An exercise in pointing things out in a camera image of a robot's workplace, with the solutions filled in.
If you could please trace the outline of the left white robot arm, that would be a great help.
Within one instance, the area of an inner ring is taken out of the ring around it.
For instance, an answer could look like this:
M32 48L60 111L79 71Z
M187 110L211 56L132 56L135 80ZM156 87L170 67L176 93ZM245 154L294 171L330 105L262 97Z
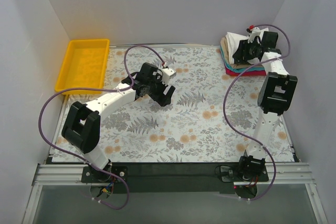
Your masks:
M111 162L99 147L100 124L116 110L148 95L160 106L171 103L175 87L169 81L176 71L166 65L158 68L144 63L139 72L123 79L116 92L106 93L87 103L75 102L71 105L61 135L81 152L83 158L94 166L93 175L100 182L111 178Z

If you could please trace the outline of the white t shirt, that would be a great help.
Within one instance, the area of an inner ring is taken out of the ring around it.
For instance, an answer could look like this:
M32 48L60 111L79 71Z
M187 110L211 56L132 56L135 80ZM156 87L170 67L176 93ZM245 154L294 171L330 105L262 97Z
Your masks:
M256 36L256 37L260 37L261 42L262 42L262 38L263 38L263 35L264 35L265 32L269 32L269 29L268 28L262 29L260 35ZM226 34L226 39L227 39L229 62L234 63L233 54L238 48L239 41L248 39L248 36L243 36L243 35L239 35L239 34L235 34L235 33L227 33ZM253 59L253 60L247 61L247 63L237 63L237 64L248 64L248 63L250 64L251 62L255 63L256 60L257 59Z

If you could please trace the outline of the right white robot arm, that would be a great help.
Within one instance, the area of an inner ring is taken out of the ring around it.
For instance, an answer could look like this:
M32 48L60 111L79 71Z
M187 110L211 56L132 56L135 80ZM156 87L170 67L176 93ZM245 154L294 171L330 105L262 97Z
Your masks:
M238 176L248 181L260 177L265 169L267 147L272 131L280 116L286 112L292 102L298 79L290 75L281 59L281 51L276 48L278 34L258 27L247 29L247 39L239 42L233 54L238 62L254 60L263 66L266 78L258 95L258 121L252 141L239 160Z

